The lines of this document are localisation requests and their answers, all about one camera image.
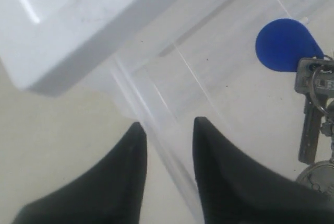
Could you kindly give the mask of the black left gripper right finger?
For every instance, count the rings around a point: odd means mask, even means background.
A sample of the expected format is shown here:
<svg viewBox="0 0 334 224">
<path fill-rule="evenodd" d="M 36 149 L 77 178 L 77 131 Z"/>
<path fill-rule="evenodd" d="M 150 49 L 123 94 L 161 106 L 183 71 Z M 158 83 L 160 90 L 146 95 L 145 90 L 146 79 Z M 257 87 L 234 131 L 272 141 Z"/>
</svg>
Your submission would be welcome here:
<svg viewBox="0 0 334 224">
<path fill-rule="evenodd" d="M 333 223 L 333 199 L 264 167 L 206 117 L 194 119 L 193 164 L 205 223 Z"/>
</svg>

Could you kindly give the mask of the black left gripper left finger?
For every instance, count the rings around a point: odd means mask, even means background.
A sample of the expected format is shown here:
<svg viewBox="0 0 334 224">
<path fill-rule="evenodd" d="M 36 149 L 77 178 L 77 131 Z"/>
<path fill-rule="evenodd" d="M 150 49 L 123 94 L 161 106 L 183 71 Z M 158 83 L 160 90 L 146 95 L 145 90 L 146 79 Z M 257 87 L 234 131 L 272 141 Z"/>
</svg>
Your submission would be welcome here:
<svg viewBox="0 0 334 224">
<path fill-rule="evenodd" d="M 90 170 L 24 206 L 17 223 L 139 223 L 147 159 L 147 136 L 135 122 Z"/>
</svg>

